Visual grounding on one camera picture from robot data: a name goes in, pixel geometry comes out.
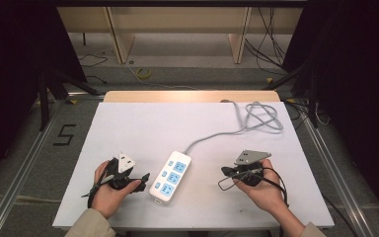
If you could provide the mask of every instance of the sleeve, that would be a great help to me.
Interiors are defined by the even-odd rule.
[[[109,222],[92,208],[85,210],[69,229],[67,237],[101,236],[114,237],[115,232],[111,229]]]
[[[306,225],[306,228],[301,233],[300,237],[325,237],[326,235],[318,229],[312,222]]]

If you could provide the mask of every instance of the person's right hand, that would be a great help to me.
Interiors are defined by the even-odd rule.
[[[262,160],[261,163],[264,168],[273,169],[268,159]],[[272,170],[264,169],[264,177],[279,185],[279,178]],[[282,205],[285,206],[281,190],[266,181],[260,181],[255,187],[248,186],[239,180],[234,180],[234,183],[262,210],[272,212],[281,208]]]

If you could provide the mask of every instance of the person's left hand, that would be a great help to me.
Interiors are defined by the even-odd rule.
[[[98,169],[95,170],[94,184],[98,181],[108,163],[109,161],[102,163]],[[140,180],[135,180],[119,191],[111,188],[109,185],[100,186],[100,189],[94,196],[91,208],[100,212],[106,219],[109,219],[119,208],[122,200],[133,192],[140,183]]]

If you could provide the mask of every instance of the hand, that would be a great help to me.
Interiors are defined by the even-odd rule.
[[[108,163],[109,161],[102,163],[95,171],[94,184],[98,181]],[[135,180],[119,191],[109,185],[102,185],[94,196],[92,208],[99,211],[106,219],[109,219],[121,205],[122,200],[133,192],[140,183],[140,180]]]
[[[261,163],[264,168],[273,169],[268,159],[262,160]],[[264,177],[279,185],[279,178],[272,170],[264,169]],[[255,187],[248,186],[239,180],[234,180],[234,182],[262,210],[272,212],[275,208],[285,205],[281,191],[266,181],[261,181]]]
[[[261,161],[264,168],[272,168],[270,161],[264,159]],[[279,185],[279,177],[270,169],[264,169],[264,177]],[[288,209],[282,198],[281,191],[274,185],[261,181],[255,187],[247,186],[245,183],[234,180],[236,186],[262,210],[269,212],[281,227],[287,236],[300,236],[305,226],[300,220]]]

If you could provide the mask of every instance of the white power strip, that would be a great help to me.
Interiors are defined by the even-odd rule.
[[[169,203],[190,166],[190,157],[174,151],[150,188],[158,204]]]

